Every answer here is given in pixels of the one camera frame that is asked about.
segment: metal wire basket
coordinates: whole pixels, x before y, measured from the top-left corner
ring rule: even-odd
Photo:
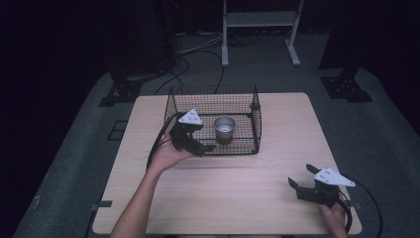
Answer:
[[[169,91],[164,119],[178,112],[195,109],[203,121],[203,128],[192,135],[204,145],[216,145],[206,155],[254,155],[260,150],[262,137],[262,113],[257,86],[183,86]],[[219,145],[216,140],[214,121],[229,116],[236,122],[232,143]],[[166,133],[170,131],[174,120]]]

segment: metal cup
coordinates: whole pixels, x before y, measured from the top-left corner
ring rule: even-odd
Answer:
[[[235,120],[228,116],[218,117],[214,121],[216,141],[220,145],[229,145],[234,139]]]

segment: hand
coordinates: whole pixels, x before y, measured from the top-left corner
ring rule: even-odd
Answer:
[[[331,235],[335,238],[348,237],[345,225],[346,212],[339,203],[336,202],[331,208],[325,204],[318,204],[318,208]]]
[[[170,141],[170,136],[167,134],[160,140],[149,170],[152,169],[162,173],[192,156],[187,151],[177,151]]]

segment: wooden table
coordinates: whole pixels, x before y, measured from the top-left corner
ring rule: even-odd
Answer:
[[[298,200],[287,178],[312,187],[306,164],[337,170],[304,93],[260,93],[262,143],[253,156],[181,162],[157,184],[149,234],[326,234],[315,203]],[[109,234],[142,179],[163,125],[167,96],[137,99],[98,209],[93,230]],[[362,231],[353,211],[352,234]]]

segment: gray carpet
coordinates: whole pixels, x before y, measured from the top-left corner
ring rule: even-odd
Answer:
[[[378,79],[362,68],[356,80],[373,102],[329,98],[320,76],[340,71],[317,69],[328,35],[297,35],[301,67],[292,66],[285,37],[266,36],[246,48],[230,48],[230,66],[225,68],[222,84],[255,83],[259,92],[308,94],[341,172],[362,181],[376,197],[383,215],[382,237],[418,237],[418,135]],[[208,40],[180,39],[184,49]],[[219,45],[207,50],[220,55]],[[217,84],[222,69],[215,56],[196,53],[184,58],[189,61],[189,70],[180,77],[184,85]],[[180,61],[174,71],[185,67]],[[171,77],[167,74],[145,83],[141,94],[154,94]],[[39,203],[30,207],[14,237],[102,237],[89,227],[91,206],[101,197],[120,145],[108,136],[116,121],[129,119],[134,105],[98,107],[111,85],[105,74],[92,88],[39,189]],[[178,82],[172,81],[158,94],[167,94],[172,85]],[[359,188],[350,188],[349,193],[362,205],[358,215],[364,230],[357,237],[374,237],[378,222],[373,203]]]

